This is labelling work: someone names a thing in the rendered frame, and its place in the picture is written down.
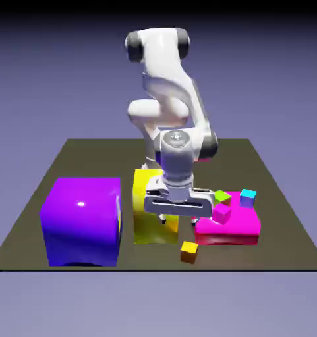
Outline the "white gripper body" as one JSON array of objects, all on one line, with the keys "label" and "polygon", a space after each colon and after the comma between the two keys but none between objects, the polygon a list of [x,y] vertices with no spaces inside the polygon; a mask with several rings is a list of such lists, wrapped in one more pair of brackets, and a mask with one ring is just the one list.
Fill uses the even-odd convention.
[{"label": "white gripper body", "polygon": [[214,197],[192,197],[181,203],[173,203],[161,197],[147,196],[144,198],[144,210],[149,213],[164,215],[180,215],[189,217],[211,217]]}]

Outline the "large purple box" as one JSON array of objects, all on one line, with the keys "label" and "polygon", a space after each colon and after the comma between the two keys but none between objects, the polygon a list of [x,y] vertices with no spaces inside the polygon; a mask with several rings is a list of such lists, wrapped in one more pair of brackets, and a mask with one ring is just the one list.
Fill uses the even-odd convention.
[{"label": "large purple box", "polygon": [[116,266],[121,179],[59,177],[40,209],[40,222],[49,266]]}]

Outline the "large magenta box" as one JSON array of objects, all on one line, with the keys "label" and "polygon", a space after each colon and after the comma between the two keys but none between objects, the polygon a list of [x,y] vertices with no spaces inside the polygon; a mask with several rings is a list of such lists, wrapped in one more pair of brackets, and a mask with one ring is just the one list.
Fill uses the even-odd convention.
[{"label": "large magenta box", "polygon": [[261,224],[253,208],[241,207],[239,197],[241,191],[225,191],[231,194],[231,216],[225,224],[209,218],[197,218],[194,227],[194,239],[200,245],[256,245],[258,243]]}]

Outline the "large yellow box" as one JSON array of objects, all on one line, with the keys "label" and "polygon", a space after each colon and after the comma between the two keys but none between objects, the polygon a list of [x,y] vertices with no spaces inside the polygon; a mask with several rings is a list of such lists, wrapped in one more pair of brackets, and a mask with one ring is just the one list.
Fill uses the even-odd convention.
[{"label": "large yellow box", "polygon": [[165,222],[144,210],[146,185],[153,176],[162,174],[158,168],[137,168],[132,185],[134,216],[134,242],[136,244],[176,244],[178,242],[179,217],[167,215]]}]

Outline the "small green cube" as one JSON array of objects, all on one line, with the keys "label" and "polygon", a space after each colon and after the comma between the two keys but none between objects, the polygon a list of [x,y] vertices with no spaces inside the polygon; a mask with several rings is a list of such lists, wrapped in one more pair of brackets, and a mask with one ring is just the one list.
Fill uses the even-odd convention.
[{"label": "small green cube", "polygon": [[217,204],[223,204],[228,207],[231,205],[232,196],[228,192],[225,192],[223,190],[216,190],[214,195]]}]

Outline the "small magenta cube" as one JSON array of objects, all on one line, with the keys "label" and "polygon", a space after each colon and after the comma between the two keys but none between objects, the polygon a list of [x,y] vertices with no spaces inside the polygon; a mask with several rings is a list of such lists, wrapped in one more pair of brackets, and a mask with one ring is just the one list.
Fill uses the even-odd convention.
[{"label": "small magenta cube", "polygon": [[226,206],[222,203],[216,205],[212,212],[212,220],[220,224],[225,224],[229,220],[230,216],[230,206]]}]

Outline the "small orange cube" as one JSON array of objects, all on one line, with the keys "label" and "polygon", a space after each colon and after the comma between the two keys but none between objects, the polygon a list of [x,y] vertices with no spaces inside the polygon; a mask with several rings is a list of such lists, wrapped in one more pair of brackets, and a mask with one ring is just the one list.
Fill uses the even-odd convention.
[{"label": "small orange cube", "polygon": [[194,264],[198,254],[198,244],[195,242],[184,241],[180,250],[180,259],[184,263]]}]

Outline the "small cyan cube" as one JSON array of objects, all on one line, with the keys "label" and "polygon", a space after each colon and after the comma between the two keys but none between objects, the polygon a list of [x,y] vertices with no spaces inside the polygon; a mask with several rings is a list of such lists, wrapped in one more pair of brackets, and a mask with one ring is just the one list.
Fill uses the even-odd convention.
[{"label": "small cyan cube", "polygon": [[256,199],[256,191],[249,189],[242,189],[239,197],[239,205],[241,207],[253,208]]}]

